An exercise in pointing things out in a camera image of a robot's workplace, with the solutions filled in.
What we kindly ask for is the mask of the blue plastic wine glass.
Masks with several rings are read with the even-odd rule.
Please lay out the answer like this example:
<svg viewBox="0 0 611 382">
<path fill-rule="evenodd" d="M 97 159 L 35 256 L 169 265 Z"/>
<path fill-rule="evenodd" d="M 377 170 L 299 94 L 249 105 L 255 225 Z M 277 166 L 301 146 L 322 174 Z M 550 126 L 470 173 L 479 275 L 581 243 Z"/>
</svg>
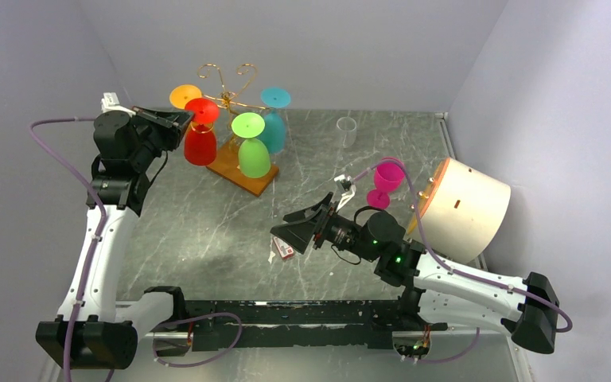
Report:
<svg viewBox="0 0 611 382">
<path fill-rule="evenodd" d="M 262 90 L 260 98 L 269 111 L 263 116 L 265 126 L 259 140 L 266 146 L 269 154 L 277 154 L 283 150 L 286 139 L 286 126 L 278 109 L 290 105 L 291 95 L 283 88 L 271 87 Z"/>
</svg>

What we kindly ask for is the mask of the red plastic wine glass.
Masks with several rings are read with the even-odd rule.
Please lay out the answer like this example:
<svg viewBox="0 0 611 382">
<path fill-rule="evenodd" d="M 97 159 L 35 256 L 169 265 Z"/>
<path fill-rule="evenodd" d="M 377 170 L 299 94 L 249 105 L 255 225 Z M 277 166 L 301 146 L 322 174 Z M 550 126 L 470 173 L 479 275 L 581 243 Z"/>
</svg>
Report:
<svg viewBox="0 0 611 382">
<path fill-rule="evenodd" d="M 216 159 L 214 123 L 220 116 L 220 110 L 215 103 L 205 98 L 190 100 L 185 110 L 193 113 L 193 121 L 185 135 L 185 159 L 195 166 L 208 166 Z"/>
</svg>

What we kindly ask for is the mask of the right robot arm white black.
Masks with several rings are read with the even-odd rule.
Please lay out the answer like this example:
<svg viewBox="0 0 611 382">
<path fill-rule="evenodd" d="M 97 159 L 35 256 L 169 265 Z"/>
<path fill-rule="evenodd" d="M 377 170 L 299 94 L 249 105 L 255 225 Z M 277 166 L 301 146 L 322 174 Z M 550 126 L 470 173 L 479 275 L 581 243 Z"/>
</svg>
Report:
<svg viewBox="0 0 611 382">
<path fill-rule="evenodd" d="M 559 301 L 545 275 L 497 275 L 433 257 L 421 243 L 404 239 L 405 229 L 390 213 L 373 209 L 358 224 L 337 207 L 328 193 L 315 205 L 285 215 L 270 233 L 301 254 L 329 243 L 374 263 L 383 282 L 404 289 L 397 317 L 406 329 L 467 325 L 508 335 L 534 353 L 554 352 Z"/>
</svg>

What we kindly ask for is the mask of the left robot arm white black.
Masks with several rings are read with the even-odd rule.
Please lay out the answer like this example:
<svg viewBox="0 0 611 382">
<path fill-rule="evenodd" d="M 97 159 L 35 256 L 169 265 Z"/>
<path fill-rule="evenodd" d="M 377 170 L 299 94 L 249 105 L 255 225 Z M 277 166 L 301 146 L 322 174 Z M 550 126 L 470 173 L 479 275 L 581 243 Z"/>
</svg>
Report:
<svg viewBox="0 0 611 382">
<path fill-rule="evenodd" d="M 154 159 L 176 150 L 193 121 L 190 111 L 109 107 L 92 119 L 99 151 L 88 192 L 84 244 L 64 301 L 35 338 L 65 373 L 127 368 L 139 341 L 159 324 L 176 331 L 189 309 L 180 288 L 155 286 L 125 309 L 116 306 L 119 273 L 146 195 Z"/>
</svg>

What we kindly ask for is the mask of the green plastic wine glass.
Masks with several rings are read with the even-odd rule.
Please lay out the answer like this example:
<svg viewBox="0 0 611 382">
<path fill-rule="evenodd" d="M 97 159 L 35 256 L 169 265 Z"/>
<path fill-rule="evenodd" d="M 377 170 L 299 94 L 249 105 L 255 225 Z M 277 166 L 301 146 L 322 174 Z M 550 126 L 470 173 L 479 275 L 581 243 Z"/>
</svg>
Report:
<svg viewBox="0 0 611 382">
<path fill-rule="evenodd" d="M 270 155 L 265 144 L 258 139 L 265 129 L 263 117 L 254 112 L 237 115 L 231 124 L 234 135 L 242 139 L 238 160 L 241 173 L 249 178 L 261 178 L 271 168 Z"/>
</svg>

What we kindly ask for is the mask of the pink plastic wine glass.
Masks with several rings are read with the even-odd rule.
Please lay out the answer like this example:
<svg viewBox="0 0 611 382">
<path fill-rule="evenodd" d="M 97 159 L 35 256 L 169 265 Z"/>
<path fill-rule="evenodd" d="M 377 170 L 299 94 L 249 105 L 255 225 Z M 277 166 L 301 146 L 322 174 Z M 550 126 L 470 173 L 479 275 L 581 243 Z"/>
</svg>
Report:
<svg viewBox="0 0 611 382">
<path fill-rule="evenodd" d="M 403 163 L 393 157 L 385 157 L 382 163 L 374 170 L 375 188 L 368 192 L 366 196 L 367 205 L 386 209 L 390 203 L 390 194 L 397 190 L 405 180 L 404 172 L 401 168 Z"/>
</svg>

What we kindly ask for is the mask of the orange plastic wine glass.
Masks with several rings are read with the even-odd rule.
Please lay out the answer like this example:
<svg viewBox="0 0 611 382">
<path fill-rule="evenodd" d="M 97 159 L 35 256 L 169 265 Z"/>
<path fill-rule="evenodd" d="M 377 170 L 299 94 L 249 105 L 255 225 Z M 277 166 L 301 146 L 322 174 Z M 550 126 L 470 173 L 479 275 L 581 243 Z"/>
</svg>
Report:
<svg viewBox="0 0 611 382">
<path fill-rule="evenodd" d="M 182 84 L 170 92 L 169 102 L 173 107 L 183 110 L 189 101 L 201 98 L 202 96 L 203 93 L 197 86 Z"/>
</svg>

